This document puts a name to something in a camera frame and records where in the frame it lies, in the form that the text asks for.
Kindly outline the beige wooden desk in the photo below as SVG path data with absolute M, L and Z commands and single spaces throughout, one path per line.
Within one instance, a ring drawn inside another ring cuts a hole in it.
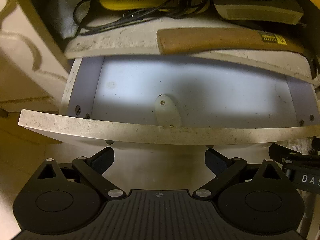
M 92 38 L 77 38 L 61 51 L 30 0 L 1 0 L 1 55 L 40 86 L 45 94 L 29 93 L 9 101 L 20 111 L 19 125 L 69 144 L 101 141 L 159 145 L 235 145 L 287 141 L 319 135 L 319 126 L 289 128 L 172 128 L 86 120 L 66 113 L 80 71 L 88 56 L 157 55 L 156 32 L 177 27 L 176 20 L 157 20 L 114 30 Z

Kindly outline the white drawer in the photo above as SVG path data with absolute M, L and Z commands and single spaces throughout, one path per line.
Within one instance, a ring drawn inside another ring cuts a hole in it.
M 185 56 L 77 59 L 59 113 L 24 109 L 18 123 L 70 144 L 235 145 L 319 135 L 311 84 Z

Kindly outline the beige flat box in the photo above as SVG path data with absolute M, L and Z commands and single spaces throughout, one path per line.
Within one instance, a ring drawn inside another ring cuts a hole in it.
M 230 21 L 268 21 L 297 25 L 304 16 L 296 0 L 213 0 L 218 14 Z

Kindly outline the small white oval device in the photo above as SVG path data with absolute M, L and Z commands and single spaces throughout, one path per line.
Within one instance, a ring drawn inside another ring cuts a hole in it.
M 154 103 L 154 113 L 159 126 L 181 127 L 180 113 L 167 95 L 159 95 Z

